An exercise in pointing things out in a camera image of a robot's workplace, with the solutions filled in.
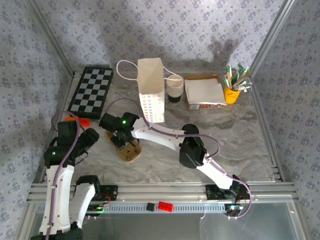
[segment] chessboard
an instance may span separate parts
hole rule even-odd
[[[100,119],[113,75],[111,68],[85,67],[68,111],[79,118]]]

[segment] stack of paper cups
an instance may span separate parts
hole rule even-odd
[[[166,91],[170,104],[177,105],[184,92],[184,79],[179,75],[169,76],[166,80]]]

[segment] yellow cup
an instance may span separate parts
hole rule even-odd
[[[227,86],[224,87],[224,98],[227,104],[234,104],[241,91],[233,91]]]

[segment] table surface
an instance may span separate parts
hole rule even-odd
[[[67,110],[81,73],[76,73],[68,93]],[[136,81],[122,79],[114,73],[103,112],[119,98],[139,101]],[[108,113],[121,117],[124,112],[142,115],[141,109],[126,100],[115,103]],[[178,105],[165,99],[165,122],[159,125],[181,130],[185,124],[195,124],[201,134],[211,135],[221,145],[214,160],[228,173],[243,181],[273,182],[271,159],[264,143],[255,107],[249,93],[242,92],[235,104],[220,109],[188,110],[187,97],[183,93]],[[131,163],[124,162],[105,138],[105,130],[99,127],[99,120],[91,121],[100,135],[99,140],[88,151],[88,157],[76,165],[73,181],[83,175],[97,175],[101,183],[211,183],[212,180],[196,169],[189,169],[179,163],[179,153],[165,146],[141,140],[142,153]],[[217,146],[209,139],[202,139],[209,153]]]

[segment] wall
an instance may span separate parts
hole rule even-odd
[[[297,0],[254,77],[287,180],[320,239],[320,2]]]
[[[250,65],[283,0],[38,1],[74,69],[161,57],[175,71]],[[124,64],[122,70],[130,70]]]
[[[22,0],[0,0],[0,239],[13,239],[68,78]]]

